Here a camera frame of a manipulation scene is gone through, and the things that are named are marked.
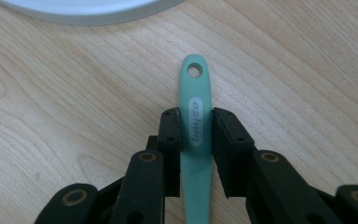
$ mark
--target hanging hole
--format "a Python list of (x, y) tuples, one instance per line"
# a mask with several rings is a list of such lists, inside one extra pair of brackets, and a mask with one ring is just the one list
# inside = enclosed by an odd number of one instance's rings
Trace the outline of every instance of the hanging hole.
[(197, 63), (192, 63), (188, 66), (187, 73), (193, 78), (200, 77), (202, 75), (202, 67)]
[(127, 216), (127, 224), (139, 224), (144, 221), (144, 215), (140, 212), (132, 212)]
[(326, 223), (324, 221), (323, 217), (321, 217), (321, 216), (319, 216), (317, 214), (314, 214), (314, 213), (311, 213), (311, 214), (307, 215), (307, 221), (310, 224), (325, 224)]

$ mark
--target teal spatula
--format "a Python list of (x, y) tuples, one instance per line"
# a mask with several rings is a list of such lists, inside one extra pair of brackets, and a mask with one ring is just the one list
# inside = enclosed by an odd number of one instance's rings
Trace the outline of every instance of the teal spatula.
[[(192, 77), (188, 72), (200, 72)], [(179, 88), (182, 117), (181, 173), (186, 223), (209, 223), (212, 179), (212, 100), (209, 71), (200, 55), (189, 55), (182, 64)]]

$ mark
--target wooden table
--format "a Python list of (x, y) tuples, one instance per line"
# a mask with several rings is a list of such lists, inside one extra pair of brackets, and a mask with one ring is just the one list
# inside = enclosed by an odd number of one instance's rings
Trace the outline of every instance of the wooden table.
[[(186, 55), (213, 106), (314, 187), (358, 184), (358, 1), (186, 0), (118, 25), (75, 27), (0, 6), (0, 223), (32, 223), (73, 183), (122, 177), (177, 106)], [(166, 223), (184, 223), (167, 199)], [(213, 170), (211, 223), (250, 223)]]

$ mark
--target wood grain surface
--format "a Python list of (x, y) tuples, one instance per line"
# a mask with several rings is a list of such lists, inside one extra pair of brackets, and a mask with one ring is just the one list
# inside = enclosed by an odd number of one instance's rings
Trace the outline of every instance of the wood grain surface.
[[(330, 194), (358, 184), (358, 0), (186, 0), (138, 21), (80, 27), (0, 6), (0, 223), (33, 223), (59, 189), (98, 189), (178, 104), (186, 55), (208, 62), (213, 106), (258, 148)], [(213, 170), (211, 223), (250, 223)], [(181, 198), (166, 223), (184, 223)]]

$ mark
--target white plate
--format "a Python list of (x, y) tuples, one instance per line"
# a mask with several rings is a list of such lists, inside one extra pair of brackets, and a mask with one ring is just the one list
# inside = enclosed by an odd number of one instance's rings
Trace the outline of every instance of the white plate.
[(134, 21), (184, 0), (0, 0), (0, 4), (44, 21), (105, 25)]

